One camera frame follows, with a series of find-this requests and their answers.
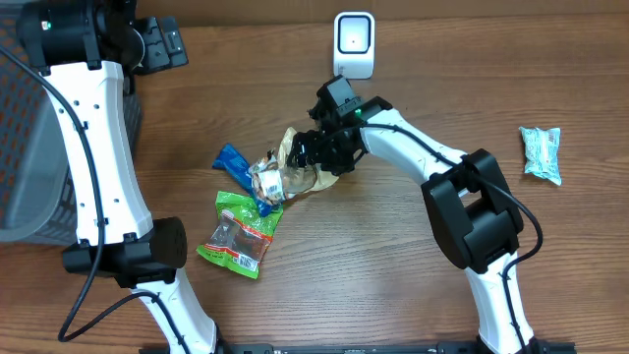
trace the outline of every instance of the plastic basket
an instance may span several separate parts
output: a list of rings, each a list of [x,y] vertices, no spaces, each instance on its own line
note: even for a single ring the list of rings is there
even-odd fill
[[[0,4],[0,45],[28,57],[15,32],[20,4]],[[142,121],[135,95],[123,98],[131,150]],[[0,55],[0,242],[70,245],[77,210],[61,129],[44,89]]]

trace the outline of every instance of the cable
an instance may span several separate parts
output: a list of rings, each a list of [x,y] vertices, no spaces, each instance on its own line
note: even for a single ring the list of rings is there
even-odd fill
[[[388,129],[388,130],[392,130],[394,132],[402,133],[405,136],[409,137],[411,140],[413,140],[415,143],[419,144],[422,148],[427,150],[431,155],[436,157],[439,161],[441,161],[441,162],[443,162],[443,163],[445,163],[447,165],[450,165],[452,167],[457,165],[453,161],[450,161],[449,159],[447,159],[442,153],[436,151],[434,148],[429,146],[426,142],[424,142],[422,139],[417,137],[415,134],[407,131],[406,129],[400,128],[400,127],[398,127],[396,125],[367,123],[367,124],[363,124],[360,127],[361,128]],[[507,264],[507,266],[504,268],[504,270],[502,272],[502,275],[501,275],[501,277],[502,277],[502,285],[504,286],[504,295],[506,296],[507,307],[509,308],[509,314],[511,316],[511,322],[512,322],[513,327],[515,328],[515,332],[516,332],[516,334],[518,336],[518,340],[520,341],[520,345],[522,347],[522,350],[523,350],[523,352],[526,352],[526,345],[524,343],[524,337],[522,336],[522,331],[520,330],[520,326],[518,325],[518,321],[515,318],[515,310],[513,309],[513,301],[511,300],[511,292],[509,291],[509,285],[508,285],[508,280],[510,279],[509,276],[508,276],[508,273],[509,273],[509,270],[513,266],[515,266],[516,264],[521,263],[521,262],[529,259],[530,257],[534,256],[540,250],[540,248],[542,247],[542,243],[543,243],[542,227],[540,226],[540,223],[538,222],[538,219],[533,215],[533,213],[524,204],[522,204],[522,202],[518,201],[510,193],[504,191],[500,187],[498,187],[495,184],[489,182],[486,178],[484,178],[484,177],[482,177],[482,176],[480,176],[480,175],[478,175],[476,173],[471,173],[471,176],[473,176],[473,178],[475,178],[479,183],[485,185],[488,188],[493,189],[498,194],[500,194],[501,196],[503,196],[504,198],[510,200],[513,204],[515,204],[518,207],[518,209],[521,210],[529,218],[529,220],[531,220],[531,223],[533,224],[533,227],[535,228],[535,231],[536,231],[537,236],[538,236],[538,240],[536,242],[536,245],[533,247],[533,249],[531,251],[529,251],[528,253],[526,253],[525,255],[520,256],[517,259],[511,261],[509,264]]]
[[[91,153],[91,148],[89,147],[89,142],[87,141],[85,128],[83,124],[81,124],[81,120],[77,116],[77,113],[72,108],[68,100],[54,86],[52,86],[50,83],[44,80],[38,73],[33,71],[27,64],[23,63],[18,57],[16,57],[13,53],[11,53],[7,48],[0,45],[0,52],[3,55],[5,55],[7,58],[9,58],[14,64],[16,64],[22,70],[24,70],[24,72],[27,73],[32,79],[34,79],[36,82],[40,83],[45,89],[47,89],[65,108],[65,111],[70,116],[70,119],[72,119],[72,123],[74,124],[75,129],[77,130],[77,133],[79,134],[81,145],[83,146],[83,150],[86,154],[87,169],[89,171],[89,178],[91,179],[91,187],[94,194],[94,204],[96,208],[96,225],[98,227],[98,246],[96,247],[96,256],[94,257],[93,265],[91,266],[91,270],[89,271],[89,275],[87,276],[86,283],[84,284],[83,288],[81,289],[81,292],[79,293],[79,297],[77,298],[77,300],[75,301],[75,304],[70,310],[68,317],[63,322],[61,329],[59,329],[57,340],[59,340],[60,342],[71,341],[74,338],[78,337],[79,335],[85,333],[88,329],[95,326],[100,320],[104,319],[105,317],[107,317],[107,315],[111,314],[113,311],[118,309],[120,306],[126,304],[130,300],[139,298],[141,296],[147,296],[147,297],[150,297],[153,302],[157,303],[161,311],[164,313],[164,317],[166,318],[168,324],[170,325],[173,333],[175,333],[175,336],[177,337],[177,341],[179,342],[180,345],[184,347],[184,351],[186,352],[186,354],[190,354],[188,345],[186,345],[186,342],[184,341],[184,337],[181,336],[181,334],[179,333],[179,330],[175,326],[175,323],[173,322],[172,317],[170,316],[170,313],[168,312],[168,309],[163,304],[161,299],[159,299],[158,295],[153,294],[148,291],[135,293],[135,294],[132,294],[123,298],[122,300],[118,301],[114,305],[110,306],[107,310],[103,311],[100,315],[96,316],[93,320],[91,320],[88,324],[81,327],[79,330],[76,330],[66,335],[66,333],[68,332],[68,328],[70,327],[70,324],[72,323],[73,319],[77,315],[77,312],[79,311],[79,308],[81,307],[81,304],[86,298],[87,292],[89,291],[89,288],[91,287],[91,284],[93,283],[94,278],[96,277],[96,273],[98,272],[98,267],[100,266],[100,261],[102,260],[103,246],[105,244],[105,217],[102,211],[102,199],[100,197],[100,187],[98,185],[98,177],[96,175],[96,167],[94,164],[94,158]]]

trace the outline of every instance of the plastic wrapper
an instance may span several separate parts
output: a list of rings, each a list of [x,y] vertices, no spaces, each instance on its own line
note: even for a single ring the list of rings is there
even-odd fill
[[[249,195],[254,196],[249,163],[231,144],[226,144],[223,147],[212,163],[212,168],[226,170]],[[271,214],[272,206],[269,204],[256,200],[256,205],[260,216],[266,217]]]
[[[257,279],[259,263],[273,241],[282,210],[260,217],[252,198],[218,192],[218,227],[197,253],[208,261]]]
[[[522,139],[525,145],[527,164],[524,173],[532,173],[537,177],[547,179],[557,186],[561,186],[559,175],[559,138],[561,130],[552,128],[542,130],[540,128],[528,129],[520,127]]]
[[[295,134],[295,129],[288,128],[277,155],[269,151],[266,157],[250,167],[253,195],[258,201],[278,206],[297,195],[326,189],[338,180],[337,176],[321,171],[317,165],[305,168],[286,165]]]

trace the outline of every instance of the brown wall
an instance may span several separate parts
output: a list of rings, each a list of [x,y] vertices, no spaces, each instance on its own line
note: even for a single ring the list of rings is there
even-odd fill
[[[330,23],[346,10],[377,20],[629,12],[629,0],[139,0],[139,16],[182,27]]]

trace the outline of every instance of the green packet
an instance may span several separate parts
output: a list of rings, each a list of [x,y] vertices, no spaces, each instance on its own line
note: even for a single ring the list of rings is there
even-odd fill
[[[205,244],[197,247],[197,253],[215,265],[257,279],[259,263],[273,241],[282,208],[260,217],[252,198],[219,191],[216,211],[218,227]]]

